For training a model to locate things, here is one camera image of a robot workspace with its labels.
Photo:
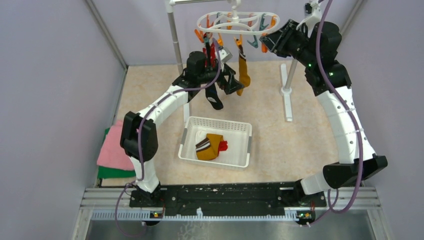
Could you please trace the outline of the mustard yellow sock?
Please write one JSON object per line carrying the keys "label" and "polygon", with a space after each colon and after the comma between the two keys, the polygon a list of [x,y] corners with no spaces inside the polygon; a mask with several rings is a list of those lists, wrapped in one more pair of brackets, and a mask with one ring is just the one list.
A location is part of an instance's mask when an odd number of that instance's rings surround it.
{"label": "mustard yellow sock", "polygon": [[221,141],[224,141],[222,135],[208,133],[203,141],[195,144],[197,159],[200,161],[211,161],[216,159],[220,154],[218,153],[218,146]]}
{"label": "mustard yellow sock", "polygon": [[246,55],[242,45],[238,45],[238,71],[239,71],[239,82],[243,84],[243,88],[236,91],[238,96],[243,94],[245,88],[249,87],[251,84],[251,77],[248,74],[248,65]]}

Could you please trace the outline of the black sock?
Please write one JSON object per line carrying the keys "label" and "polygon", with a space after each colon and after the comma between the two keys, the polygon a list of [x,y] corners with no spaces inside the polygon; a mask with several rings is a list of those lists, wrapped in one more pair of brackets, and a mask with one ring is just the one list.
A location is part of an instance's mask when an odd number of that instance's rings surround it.
{"label": "black sock", "polygon": [[[210,40],[207,36],[204,39],[205,43],[213,43],[212,40]],[[217,81],[219,77],[219,73],[221,71],[221,65],[220,62],[217,60],[217,67],[216,68],[205,68],[205,97],[211,104],[211,106],[215,110],[221,110],[223,109],[224,105],[222,101],[218,97],[217,89],[215,82]]]}

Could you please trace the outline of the white plastic clip hanger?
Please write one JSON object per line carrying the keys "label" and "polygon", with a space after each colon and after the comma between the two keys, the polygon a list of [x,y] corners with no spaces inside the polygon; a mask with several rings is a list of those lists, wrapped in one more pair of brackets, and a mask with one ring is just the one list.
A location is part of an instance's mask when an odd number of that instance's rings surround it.
{"label": "white plastic clip hanger", "polygon": [[261,36],[278,29],[280,17],[273,12],[239,11],[240,0],[230,0],[230,11],[212,11],[199,17],[198,30],[207,33]]}

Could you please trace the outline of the white sock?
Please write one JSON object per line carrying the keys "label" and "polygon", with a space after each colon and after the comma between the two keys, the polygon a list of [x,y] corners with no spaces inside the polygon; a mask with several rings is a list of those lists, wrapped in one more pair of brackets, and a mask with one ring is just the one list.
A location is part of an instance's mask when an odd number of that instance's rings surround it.
{"label": "white sock", "polygon": [[203,141],[206,137],[207,137],[207,132],[205,130],[198,130],[195,133],[195,144],[200,143],[201,141]]}

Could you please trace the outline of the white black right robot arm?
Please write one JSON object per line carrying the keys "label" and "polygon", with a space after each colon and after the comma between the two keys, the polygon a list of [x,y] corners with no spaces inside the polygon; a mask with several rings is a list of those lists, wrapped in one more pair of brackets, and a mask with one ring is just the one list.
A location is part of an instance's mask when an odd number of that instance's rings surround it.
{"label": "white black right robot arm", "polygon": [[307,206],[314,194],[367,180],[388,166],[384,155],[377,155],[368,142],[353,100],[352,82],[344,65],[336,60],[342,41],[339,27],[325,21],[316,24],[310,36],[297,29],[290,19],[279,30],[260,37],[266,48],[278,57],[293,57],[304,67],[306,81],[325,111],[336,141],[338,160],[318,173],[297,180],[293,200]]}

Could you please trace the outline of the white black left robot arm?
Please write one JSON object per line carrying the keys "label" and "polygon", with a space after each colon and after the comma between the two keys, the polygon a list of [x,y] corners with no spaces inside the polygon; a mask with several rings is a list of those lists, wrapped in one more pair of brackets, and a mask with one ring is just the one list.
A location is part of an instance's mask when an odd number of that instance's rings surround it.
{"label": "white black left robot arm", "polygon": [[156,176],[153,157],[158,150],[158,127],[179,107],[189,103],[201,90],[215,110],[224,106],[217,87],[229,95],[244,88],[235,79],[235,71],[226,62],[232,58],[227,48],[210,53],[193,51],[186,67],[167,91],[138,112],[129,111],[123,120],[120,146],[129,156],[136,173],[136,186],[142,190],[141,200],[149,207],[160,202],[160,181]]}

